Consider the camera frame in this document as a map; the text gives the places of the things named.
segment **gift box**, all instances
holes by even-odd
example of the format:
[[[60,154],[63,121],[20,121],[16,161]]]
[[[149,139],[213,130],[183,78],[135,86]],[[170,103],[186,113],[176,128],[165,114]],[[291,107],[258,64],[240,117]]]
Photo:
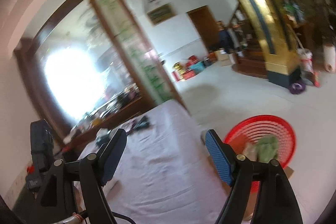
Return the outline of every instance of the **gift box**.
[[[217,57],[216,54],[214,52],[210,52],[208,55],[208,58],[210,59],[211,62],[216,62],[217,61]]]
[[[182,78],[183,78],[184,80],[187,80],[187,79],[189,79],[189,78],[191,78],[191,77],[194,77],[195,75],[196,75],[195,72],[194,72],[193,70],[189,69],[189,70],[187,70],[187,71],[182,75]]]
[[[179,73],[176,70],[172,71],[171,74],[173,75],[176,82],[179,82],[181,80],[181,76],[179,75]]]
[[[224,50],[215,51],[216,57],[222,67],[232,65],[232,58]]]
[[[194,65],[198,63],[198,58],[195,55],[191,55],[191,57],[188,58],[188,61],[190,62],[191,65]]]
[[[191,70],[193,70],[196,74],[199,74],[200,72],[202,72],[205,69],[202,62],[198,62],[194,65],[191,65],[189,68]]]
[[[192,64],[193,64],[192,61],[189,60],[189,61],[185,64],[185,67],[186,67],[186,68],[189,68]]]

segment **metal screw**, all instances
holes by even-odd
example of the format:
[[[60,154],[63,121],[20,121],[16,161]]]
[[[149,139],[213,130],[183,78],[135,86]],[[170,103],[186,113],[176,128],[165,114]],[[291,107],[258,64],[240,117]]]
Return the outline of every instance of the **metal screw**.
[[[88,160],[94,160],[95,158],[97,158],[97,155],[95,153],[90,153],[87,155]]]
[[[63,163],[63,160],[55,160],[54,165],[60,166]]]
[[[246,159],[245,155],[243,155],[243,154],[238,154],[236,157],[237,157],[238,160],[241,160],[241,161]]]
[[[271,160],[271,164],[273,166],[279,166],[279,162],[277,160]]]

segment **wooden door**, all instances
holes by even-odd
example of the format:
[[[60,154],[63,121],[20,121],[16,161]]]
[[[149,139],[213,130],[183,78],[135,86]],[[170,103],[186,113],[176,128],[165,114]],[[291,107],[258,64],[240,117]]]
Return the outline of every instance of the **wooden door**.
[[[217,23],[209,11],[208,6],[203,6],[189,11],[188,15],[195,25],[205,47],[211,50],[219,43]]]

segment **red plastic basket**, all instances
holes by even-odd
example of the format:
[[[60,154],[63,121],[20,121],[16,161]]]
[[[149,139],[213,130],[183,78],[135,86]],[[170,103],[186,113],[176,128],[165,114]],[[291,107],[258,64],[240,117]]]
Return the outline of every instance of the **red plastic basket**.
[[[232,146],[235,152],[242,153],[246,142],[256,143],[262,136],[273,134],[279,142],[278,161],[285,168],[293,157],[296,147],[295,133],[288,122],[273,115],[258,115],[248,118],[226,135],[223,143]],[[259,182],[252,182],[251,192],[257,192]]]

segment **white bedsheet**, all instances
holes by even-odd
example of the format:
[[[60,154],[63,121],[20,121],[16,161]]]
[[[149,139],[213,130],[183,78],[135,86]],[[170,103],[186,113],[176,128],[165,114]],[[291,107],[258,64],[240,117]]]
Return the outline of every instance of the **white bedsheet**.
[[[199,126],[174,100],[146,115],[151,127],[127,137],[118,182],[106,197],[111,210],[137,224],[214,224],[227,195],[209,165]],[[80,158],[96,151],[92,142]]]

